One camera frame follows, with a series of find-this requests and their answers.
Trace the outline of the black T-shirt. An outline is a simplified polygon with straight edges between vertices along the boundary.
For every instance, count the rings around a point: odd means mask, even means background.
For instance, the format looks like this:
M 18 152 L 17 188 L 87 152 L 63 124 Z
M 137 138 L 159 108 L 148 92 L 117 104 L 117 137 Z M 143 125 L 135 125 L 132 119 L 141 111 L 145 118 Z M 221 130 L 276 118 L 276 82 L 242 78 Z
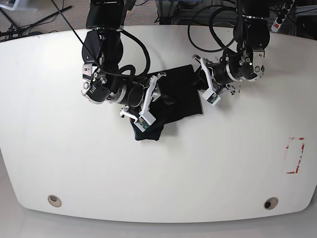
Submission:
M 165 124 L 203 113 L 198 89 L 193 84 L 198 79 L 193 66 L 188 64 L 165 73 L 166 76 L 158 80 L 161 97 L 150 103 L 150 113 L 156 121 L 144 132 L 130 121 L 137 141 L 158 141 Z

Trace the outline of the white power strip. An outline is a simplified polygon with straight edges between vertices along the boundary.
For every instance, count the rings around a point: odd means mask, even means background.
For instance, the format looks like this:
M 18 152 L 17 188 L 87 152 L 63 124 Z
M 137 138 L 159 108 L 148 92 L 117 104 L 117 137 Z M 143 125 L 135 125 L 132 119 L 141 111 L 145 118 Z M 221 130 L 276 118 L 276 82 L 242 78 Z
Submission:
M 276 5 L 276 19 L 271 26 L 271 30 L 274 33 L 277 33 L 284 23 L 286 17 L 291 13 L 291 9 L 295 4 L 294 0 L 286 0 L 284 5 Z

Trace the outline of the red tape rectangle marking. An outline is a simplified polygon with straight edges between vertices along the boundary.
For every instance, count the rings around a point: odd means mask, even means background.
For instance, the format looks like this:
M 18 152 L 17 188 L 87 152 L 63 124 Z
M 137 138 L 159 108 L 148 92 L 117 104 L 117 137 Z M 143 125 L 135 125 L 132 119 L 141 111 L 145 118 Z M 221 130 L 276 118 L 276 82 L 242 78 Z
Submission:
M 304 137 L 290 137 L 286 146 L 284 170 L 286 174 L 296 174 L 305 147 Z

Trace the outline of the black tripod stand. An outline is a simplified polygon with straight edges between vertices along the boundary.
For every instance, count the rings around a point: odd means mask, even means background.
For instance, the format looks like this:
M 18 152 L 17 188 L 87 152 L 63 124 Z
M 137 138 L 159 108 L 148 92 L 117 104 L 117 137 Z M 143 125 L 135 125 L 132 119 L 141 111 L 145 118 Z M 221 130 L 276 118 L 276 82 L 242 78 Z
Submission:
M 59 12 L 57 11 L 57 12 L 54 12 L 54 13 L 32 23 L 32 24 L 28 24 L 28 25 L 24 25 L 24 26 L 19 27 L 2 9 L 0 10 L 0 13 L 10 23 L 10 27 L 8 28 L 8 30 L 6 32 L 0 33 L 0 41 L 1 42 L 6 42 L 6 41 L 26 37 L 26 35 L 24 35 L 24 32 L 28 31 L 29 29 L 33 29 L 36 26 L 51 23 L 59 15 Z

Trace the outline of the metal frame base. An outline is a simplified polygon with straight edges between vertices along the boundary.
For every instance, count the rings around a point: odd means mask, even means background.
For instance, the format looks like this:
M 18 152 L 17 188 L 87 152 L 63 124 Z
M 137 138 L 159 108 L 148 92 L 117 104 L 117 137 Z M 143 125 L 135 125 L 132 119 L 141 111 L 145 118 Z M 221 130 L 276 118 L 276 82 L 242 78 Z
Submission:
M 235 7 L 234 0 L 156 0 L 160 25 L 207 26 L 209 17 L 222 6 Z

